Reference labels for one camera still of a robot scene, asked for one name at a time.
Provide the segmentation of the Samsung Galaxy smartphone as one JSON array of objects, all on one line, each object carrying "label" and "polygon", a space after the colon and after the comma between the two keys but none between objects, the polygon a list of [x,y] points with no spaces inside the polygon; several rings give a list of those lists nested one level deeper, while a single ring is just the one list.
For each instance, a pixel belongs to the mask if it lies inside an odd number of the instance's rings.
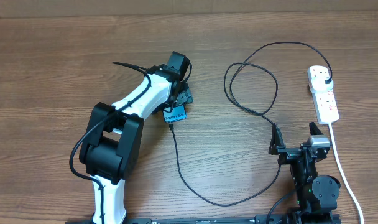
[{"label": "Samsung Galaxy smartphone", "polygon": [[163,110],[164,121],[166,123],[174,123],[187,118],[184,105],[171,107],[169,110]]}]

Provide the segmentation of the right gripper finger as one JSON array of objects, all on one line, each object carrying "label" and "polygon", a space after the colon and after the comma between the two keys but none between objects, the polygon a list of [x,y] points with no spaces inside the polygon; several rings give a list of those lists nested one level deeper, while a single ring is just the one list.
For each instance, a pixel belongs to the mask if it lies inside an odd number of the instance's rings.
[{"label": "right gripper finger", "polygon": [[323,135],[323,133],[320,131],[318,126],[314,122],[309,123],[309,129],[310,129],[310,135],[315,136],[315,135]]},{"label": "right gripper finger", "polygon": [[272,136],[269,149],[283,149],[285,147],[284,139],[279,127],[274,123],[272,125]]}]

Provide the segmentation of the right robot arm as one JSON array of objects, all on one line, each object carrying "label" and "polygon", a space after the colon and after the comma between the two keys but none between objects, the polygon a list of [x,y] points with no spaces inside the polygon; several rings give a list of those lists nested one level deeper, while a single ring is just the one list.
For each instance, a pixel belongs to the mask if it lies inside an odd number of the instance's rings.
[{"label": "right robot arm", "polygon": [[[276,124],[272,125],[270,155],[278,155],[278,165],[289,165],[294,189],[276,202],[265,220],[266,223],[340,223],[337,209],[341,184],[329,175],[319,175],[316,163],[327,158],[330,140],[314,122],[309,124],[310,137],[300,147],[288,148]],[[297,207],[283,215],[273,216],[275,208],[292,195],[297,196]]]}]

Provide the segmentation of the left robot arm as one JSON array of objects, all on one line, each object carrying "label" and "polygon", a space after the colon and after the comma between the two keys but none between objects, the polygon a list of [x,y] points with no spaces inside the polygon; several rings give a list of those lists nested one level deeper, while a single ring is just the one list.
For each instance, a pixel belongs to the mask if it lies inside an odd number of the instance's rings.
[{"label": "left robot arm", "polygon": [[95,211],[88,223],[124,223],[125,181],[137,162],[144,121],[158,111],[167,124],[184,120],[185,105],[193,101],[187,84],[192,64],[185,55],[172,52],[167,63],[151,68],[126,67],[141,72],[143,81],[111,105],[96,104],[72,150],[94,187]]}]

